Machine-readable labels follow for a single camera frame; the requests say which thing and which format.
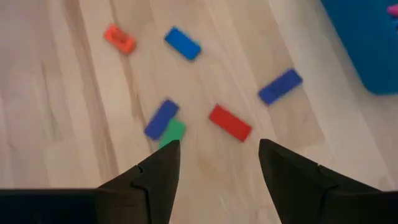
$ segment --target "wooden floor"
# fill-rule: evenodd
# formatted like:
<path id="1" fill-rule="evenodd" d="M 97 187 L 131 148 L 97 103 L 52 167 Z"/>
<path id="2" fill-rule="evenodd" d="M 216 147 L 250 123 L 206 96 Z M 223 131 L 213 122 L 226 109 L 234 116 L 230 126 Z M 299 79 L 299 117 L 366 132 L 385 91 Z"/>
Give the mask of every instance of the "wooden floor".
<path id="1" fill-rule="evenodd" d="M 110 22 L 137 39 L 125 57 Z M 165 44 L 201 43 L 194 63 Z M 172 223 L 280 223 L 257 157 L 272 139 L 383 190 L 398 185 L 398 97 L 359 81 L 318 0 L 0 1 L 0 187 L 96 187 L 157 148 L 143 129 L 170 97 L 187 125 Z M 257 91 L 295 67 L 304 84 Z M 216 103 L 253 126 L 241 143 Z"/>

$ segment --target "blue rectangular block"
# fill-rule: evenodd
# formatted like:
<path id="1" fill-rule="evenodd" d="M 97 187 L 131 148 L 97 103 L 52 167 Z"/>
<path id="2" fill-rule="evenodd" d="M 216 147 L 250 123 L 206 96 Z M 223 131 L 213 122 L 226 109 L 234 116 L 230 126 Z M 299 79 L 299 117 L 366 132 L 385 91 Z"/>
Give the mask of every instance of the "blue rectangular block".
<path id="1" fill-rule="evenodd" d="M 157 140 L 166 130 L 169 121 L 177 114 L 179 107 L 171 100 L 165 100 L 145 129 L 145 134 Z"/>
<path id="2" fill-rule="evenodd" d="M 173 27 L 164 39 L 189 60 L 195 59 L 201 51 L 196 42 L 192 41 L 176 27 Z"/>
<path id="3" fill-rule="evenodd" d="M 303 79 L 297 72 L 294 69 L 290 69 L 260 90 L 259 96 L 267 105 L 271 105 L 302 82 Z"/>

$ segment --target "blue plastic container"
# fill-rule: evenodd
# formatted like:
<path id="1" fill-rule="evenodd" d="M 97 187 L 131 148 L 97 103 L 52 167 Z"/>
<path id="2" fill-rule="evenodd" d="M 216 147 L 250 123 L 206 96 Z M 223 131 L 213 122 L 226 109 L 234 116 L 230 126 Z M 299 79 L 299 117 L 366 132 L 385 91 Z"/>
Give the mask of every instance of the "blue plastic container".
<path id="1" fill-rule="evenodd" d="M 398 0 L 321 0 L 364 86 L 398 93 L 398 33 L 387 7 Z"/>

